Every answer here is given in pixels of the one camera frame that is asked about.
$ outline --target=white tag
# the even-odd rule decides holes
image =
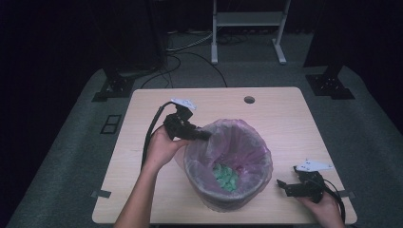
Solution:
[[[196,106],[190,101],[190,100],[183,100],[183,99],[178,99],[178,98],[172,98],[171,102],[182,105],[188,108],[191,108],[193,110],[196,110]]]
[[[304,171],[304,172],[314,172],[314,171],[327,170],[327,169],[333,169],[333,166],[330,164],[327,164],[327,163],[311,161],[308,159],[304,163],[297,165],[297,170]]]

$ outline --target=black device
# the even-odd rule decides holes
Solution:
[[[158,119],[160,118],[161,114],[163,113],[163,109],[167,105],[175,105],[177,111],[175,113],[169,114],[166,116],[165,120],[163,121],[163,125],[165,126],[166,133],[169,136],[169,139],[173,140],[175,137],[178,137],[180,139],[184,140],[204,140],[208,141],[208,139],[211,136],[211,133],[208,131],[202,131],[199,130],[198,127],[195,125],[191,124],[188,120],[190,117],[193,116],[193,113],[189,110],[189,108],[180,105],[180,104],[175,104],[173,102],[168,102],[165,103],[164,105],[160,106],[158,109],[157,113],[155,114],[155,117],[151,123],[151,125],[148,127],[148,131],[145,135],[145,141],[144,141],[144,149],[143,149],[143,158],[142,158],[142,168],[143,164],[145,162],[145,158],[147,155],[147,149],[148,145],[151,141],[151,132],[154,129],[155,124],[157,123]]]
[[[287,184],[277,180],[278,186],[285,190],[287,197],[309,197],[314,203],[320,202],[323,196],[323,187],[326,185],[319,172],[298,171],[296,166],[294,166],[294,171],[298,174],[300,183]]]

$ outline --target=wooden table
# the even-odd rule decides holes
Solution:
[[[247,104],[244,98],[255,98]],[[97,223],[114,223],[139,176],[144,137],[158,108],[171,98],[191,100],[197,110],[189,120],[204,126],[218,119],[242,119],[265,139],[274,163],[273,177],[266,188],[238,211],[218,213],[208,209],[192,189],[187,176],[173,160],[157,179],[151,223],[193,224],[301,224],[315,219],[294,198],[287,198],[276,179],[298,183],[293,166],[307,158],[333,164],[305,100],[296,87],[184,88],[136,90],[127,109],[102,190],[110,197],[98,198],[92,218]],[[165,108],[156,124],[176,111]],[[344,187],[335,169],[321,171],[338,190]],[[346,222],[356,222],[348,198]]]

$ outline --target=black stand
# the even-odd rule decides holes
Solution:
[[[343,64],[334,61],[325,70],[323,74],[306,75],[311,89],[316,96],[330,96],[334,100],[355,99],[350,89],[338,80],[337,75],[343,68]]]
[[[128,98],[134,79],[122,77],[116,69],[104,68],[106,81],[100,92],[95,93],[92,102],[106,102],[108,98]]]

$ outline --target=plastic bag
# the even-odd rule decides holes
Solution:
[[[270,150],[259,133],[243,120],[218,120],[202,128],[209,141],[196,140],[184,150],[183,168],[209,208],[227,212],[241,208],[262,191],[272,177]],[[238,174],[233,191],[220,187],[213,168],[229,166]]]

